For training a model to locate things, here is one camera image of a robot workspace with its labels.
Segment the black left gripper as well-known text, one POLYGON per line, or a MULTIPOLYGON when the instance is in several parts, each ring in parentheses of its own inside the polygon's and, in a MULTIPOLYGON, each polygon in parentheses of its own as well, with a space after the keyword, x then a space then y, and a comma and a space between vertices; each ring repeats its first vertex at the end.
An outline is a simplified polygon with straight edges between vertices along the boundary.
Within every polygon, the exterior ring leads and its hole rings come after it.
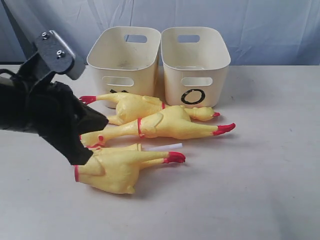
POLYGON ((23 81, 0 78, 0 129, 36 133, 59 151, 70 165, 85 165, 93 152, 79 136, 103 130, 109 120, 85 104, 73 104, 71 88, 49 83, 30 89, 23 81))

